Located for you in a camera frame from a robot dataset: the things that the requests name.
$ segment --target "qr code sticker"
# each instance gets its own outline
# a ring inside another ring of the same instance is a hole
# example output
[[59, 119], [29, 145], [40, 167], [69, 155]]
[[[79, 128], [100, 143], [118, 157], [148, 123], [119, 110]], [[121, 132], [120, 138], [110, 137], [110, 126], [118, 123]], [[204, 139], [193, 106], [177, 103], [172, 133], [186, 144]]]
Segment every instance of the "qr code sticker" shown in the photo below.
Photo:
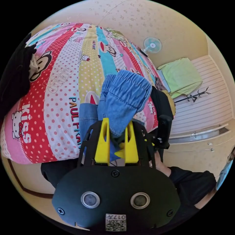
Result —
[[106, 231], [123, 232], [127, 230], [126, 215], [106, 214]]

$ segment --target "floral wallpaper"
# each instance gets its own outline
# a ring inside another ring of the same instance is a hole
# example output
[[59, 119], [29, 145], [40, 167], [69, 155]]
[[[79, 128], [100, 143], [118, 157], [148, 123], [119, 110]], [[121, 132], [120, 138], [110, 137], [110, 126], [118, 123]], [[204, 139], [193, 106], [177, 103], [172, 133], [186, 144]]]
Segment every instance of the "floral wallpaper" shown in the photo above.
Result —
[[156, 67], [182, 57], [193, 60], [208, 54], [206, 36], [199, 27], [175, 10], [149, 0], [82, 1], [53, 14], [32, 34], [65, 22], [116, 29], [141, 48], [145, 38], [156, 37], [163, 44], [159, 53], [149, 53]]

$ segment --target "yellow cloth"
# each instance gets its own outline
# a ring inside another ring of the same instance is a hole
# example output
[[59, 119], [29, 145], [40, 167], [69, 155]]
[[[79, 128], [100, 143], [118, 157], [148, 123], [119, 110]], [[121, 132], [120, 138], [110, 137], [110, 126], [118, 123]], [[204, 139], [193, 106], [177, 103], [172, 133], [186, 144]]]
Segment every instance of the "yellow cloth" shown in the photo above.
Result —
[[202, 78], [188, 58], [178, 59], [164, 64], [160, 69], [170, 87], [172, 99], [185, 94], [189, 95], [202, 84]]
[[167, 90], [163, 90], [162, 92], [166, 94], [166, 96], [167, 96], [167, 98], [169, 100], [170, 106], [171, 106], [172, 114], [173, 114], [173, 116], [175, 116], [175, 114], [176, 114], [176, 107], [175, 107], [175, 103], [174, 103], [171, 95], [169, 94], [169, 92]]

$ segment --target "hand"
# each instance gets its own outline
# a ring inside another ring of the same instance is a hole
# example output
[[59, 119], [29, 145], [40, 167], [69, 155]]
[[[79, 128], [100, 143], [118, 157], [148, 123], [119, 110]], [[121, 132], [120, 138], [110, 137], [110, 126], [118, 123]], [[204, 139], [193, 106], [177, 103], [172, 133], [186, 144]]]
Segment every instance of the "hand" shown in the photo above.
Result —
[[161, 171], [162, 173], [164, 173], [166, 176], [169, 177], [171, 174], [171, 169], [168, 168], [167, 166], [165, 166], [161, 162], [160, 154], [158, 151], [154, 154], [154, 158], [155, 158], [156, 169]]

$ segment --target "beige wall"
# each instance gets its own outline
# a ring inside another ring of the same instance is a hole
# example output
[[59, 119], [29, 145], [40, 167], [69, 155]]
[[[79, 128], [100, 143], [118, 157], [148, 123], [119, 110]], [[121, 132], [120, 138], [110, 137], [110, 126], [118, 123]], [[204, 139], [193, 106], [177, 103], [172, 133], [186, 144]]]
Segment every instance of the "beige wall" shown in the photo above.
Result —
[[199, 27], [175, 10], [153, 1], [82, 1], [47, 18], [32, 35], [51, 24], [65, 22], [93, 23], [119, 30], [142, 48], [146, 37], [157, 37], [163, 48], [157, 54], [149, 54], [156, 67], [182, 57], [193, 60], [208, 54], [206, 37]]
[[208, 54], [211, 58], [215, 61], [217, 67], [221, 71], [223, 75], [223, 79], [228, 88], [228, 92], [231, 98], [231, 103], [233, 107], [233, 117], [234, 117], [234, 110], [235, 110], [235, 82], [233, 75], [228, 67], [226, 60], [224, 59], [223, 55], [221, 54], [218, 47], [214, 44], [214, 42], [206, 35], [207, 43], [208, 43]]
[[[235, 119], [227, 123], [229, 125], [226, 128], [231, 132], [223, 136], [194, 143], [171, 144], [170, 148], [164, 151], [164, 164], [194, 172], [208, 170], [214, 174], [217, 180], [220, 171], [226, 164], [227, 156], [235, 144]], [[205, 150], [210, 148], [214, 148], [215, 151]]]

